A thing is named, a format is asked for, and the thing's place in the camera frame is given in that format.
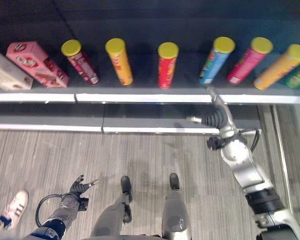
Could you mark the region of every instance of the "maroon chip can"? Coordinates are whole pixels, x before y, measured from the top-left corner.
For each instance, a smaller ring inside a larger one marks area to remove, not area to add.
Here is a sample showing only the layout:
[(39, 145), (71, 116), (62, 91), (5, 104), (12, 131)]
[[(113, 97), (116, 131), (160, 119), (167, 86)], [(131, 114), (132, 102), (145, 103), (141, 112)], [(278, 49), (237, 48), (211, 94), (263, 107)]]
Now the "maroon chip can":
[(88, 84), (95, 85), (99, 82), (99, 77), (95, 72), (92, 61), (82, 51), (81, 43), (78, 40), (66, 41), (61, 47), (61, 52)]

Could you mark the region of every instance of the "gray carpet floor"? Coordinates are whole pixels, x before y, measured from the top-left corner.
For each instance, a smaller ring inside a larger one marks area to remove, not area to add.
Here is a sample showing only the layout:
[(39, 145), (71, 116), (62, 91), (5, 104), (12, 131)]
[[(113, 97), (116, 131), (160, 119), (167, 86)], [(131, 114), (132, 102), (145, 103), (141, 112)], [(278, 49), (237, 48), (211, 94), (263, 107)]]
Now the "gray carpet floor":
[[(300, 107), (279, 109), (295, 214), (300, 220)], [(264, 126), (254, 160), (270, 176), (285, 201), (279, 154), (270, 112), (264, 108)], [(78, 175), (100, 179), (84, 196), (88, 210), (79, 212), (65, 240), (87, 238), (101, 212), (120, 194), (120, 178), (130, 176), (134, 200), (132, 223), (122, 234), (161, 233), (169, 174), (179, 175), (193, 239), (255, 239), (260, 230), (249, 206), (220, 153), (209, 151), (204, 135), (97, 134), (81, 132), (0, 130), (0, 212), (20, 189), (29, 192), (29, 204), (19, 226), (0, 239), (21, 239), (35, 229), (40, 199), (65, 193)], [(42, 206), (41, 221), (58, 200)]]

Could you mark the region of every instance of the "pink snack box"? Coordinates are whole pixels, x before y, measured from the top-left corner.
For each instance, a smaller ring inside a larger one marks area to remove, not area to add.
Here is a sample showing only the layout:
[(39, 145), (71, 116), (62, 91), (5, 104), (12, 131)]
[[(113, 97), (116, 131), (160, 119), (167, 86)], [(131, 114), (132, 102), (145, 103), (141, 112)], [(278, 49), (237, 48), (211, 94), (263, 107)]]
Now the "pink snack box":
[(47, 88), (67, 87), (69, 77), (37, 42), (13, 42), (6, 56)]

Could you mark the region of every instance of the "yellow lid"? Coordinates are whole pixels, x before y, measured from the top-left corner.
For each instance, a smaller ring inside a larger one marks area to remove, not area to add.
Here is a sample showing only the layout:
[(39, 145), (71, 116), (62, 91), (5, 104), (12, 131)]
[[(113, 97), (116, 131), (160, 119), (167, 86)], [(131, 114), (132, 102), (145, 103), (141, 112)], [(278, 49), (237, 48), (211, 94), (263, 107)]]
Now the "yellow lid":
[(173, 42), (164, 42), (158, 47), (158, 54), (164, 59), (172, 59), (178, 56), (179, 48)]
[(213, 48), (219, 53), (223, 54), (231, 53), (235, 49), (235, 47), (235, 42), (231, 38), (226, 36), (220, 36), (213, 42)]
[(67, 57), (74, 56), (81, 51), (81, 43), (78, 40), (71, 39), (61, 46), (61, 52)]
[(288, 48), (288, 54), (290, 55), (290, 57), (300, 62), (300, 45), (291, 44)]
[(253, 50), (260, 54), (268, 54), (274, 48), (270, 40), (260, 36), (252, 39), (251, 47)]
[(105, 50), (108, 54), (119, 54), (125, 50), (126, 44), (121, 38), (112, 38), (105, 44)]

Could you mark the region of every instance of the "orange chip can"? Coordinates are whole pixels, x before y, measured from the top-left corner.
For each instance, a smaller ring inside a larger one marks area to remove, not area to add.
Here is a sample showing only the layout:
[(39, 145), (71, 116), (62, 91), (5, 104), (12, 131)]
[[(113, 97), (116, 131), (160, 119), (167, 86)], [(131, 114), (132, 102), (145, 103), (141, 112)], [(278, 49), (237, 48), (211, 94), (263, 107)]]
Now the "orange chip can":
[(299, 64), (300, 45), (291, 44), (287, 51), (273, 65), (254, 80), (253, 84), (257, 89), (267, 89)]
[(178, 52), (179, 48), (173, 42), (164, 42), (158, 48), (158, 85), (162, 89), (168, 89), (171, 87), (176, 68)]
[(124, 86), (132, 84), (134, 79), (128, 61), (125, 41), (121, 38), (112, 38), (105, 44), (105, 50), (112, 61), (120, 83)]

